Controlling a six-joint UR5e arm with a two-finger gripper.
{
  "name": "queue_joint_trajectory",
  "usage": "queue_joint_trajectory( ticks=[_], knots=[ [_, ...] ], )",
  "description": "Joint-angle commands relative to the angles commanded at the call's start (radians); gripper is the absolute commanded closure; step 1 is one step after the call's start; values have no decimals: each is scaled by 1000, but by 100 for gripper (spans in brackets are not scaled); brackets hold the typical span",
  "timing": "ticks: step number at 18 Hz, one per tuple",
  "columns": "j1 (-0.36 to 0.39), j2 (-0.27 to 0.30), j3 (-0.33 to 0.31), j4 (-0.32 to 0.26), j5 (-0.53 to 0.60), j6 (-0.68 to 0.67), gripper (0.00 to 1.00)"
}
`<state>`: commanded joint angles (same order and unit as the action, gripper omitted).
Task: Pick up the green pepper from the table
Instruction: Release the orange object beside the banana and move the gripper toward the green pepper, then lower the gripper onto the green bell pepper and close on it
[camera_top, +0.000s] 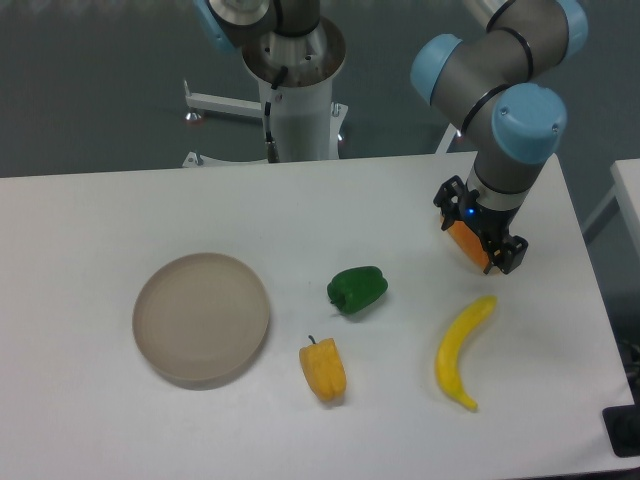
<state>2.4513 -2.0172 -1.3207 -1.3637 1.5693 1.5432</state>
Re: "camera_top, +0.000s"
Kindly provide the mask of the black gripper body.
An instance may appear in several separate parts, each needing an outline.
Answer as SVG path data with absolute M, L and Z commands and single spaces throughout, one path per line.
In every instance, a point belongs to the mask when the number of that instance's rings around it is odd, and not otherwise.
M 499 240 L 509 233 L 510 223 L 518 211 L 518 195 L 492 190 L 482 182 L 466 182 L 465 186 L 467 194 L 461 221 L 479 237 L 482 247 L 485 240 Z

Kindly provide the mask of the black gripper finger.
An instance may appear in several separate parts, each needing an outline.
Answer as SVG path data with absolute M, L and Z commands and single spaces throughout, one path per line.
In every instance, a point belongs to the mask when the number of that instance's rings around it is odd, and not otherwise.
M 483 249 L 488 256 L 488 261 L 483 273 L 488 275 L 493 268 L 508 275 L 519 267 L 527 252 L 529 243 L 520 236 L 512 236 L 509 233 L 499 240 L 488 239 L 483 243 Z
M 442 231 L 462 220 L 466 194 L 466 186 L 459 176 L 451 177 L 440 186 L 433 203 L 440 210 Z

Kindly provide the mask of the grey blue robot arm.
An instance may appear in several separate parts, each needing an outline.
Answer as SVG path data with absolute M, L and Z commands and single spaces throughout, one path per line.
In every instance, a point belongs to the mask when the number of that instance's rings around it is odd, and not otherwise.
M 578 52 L 588 20 L 576 1 L 471 1 L 485 35 L 451 34 L 416 55 L 411 83 L 477 149 L 466 179 L 435 195 L 441 227 L 464 249 L 483 253 L 485 271 L 510 273 L 528 248 L 510 224 L 556 152 L 567 123 L 563 101 L 536 76 Z M 258 115 L 271 163 L 328 160 L 332 83 L 346 57 L 338 27 L 316 1 L 198 1 L 209 41 L 242 55 L 259 86 Z

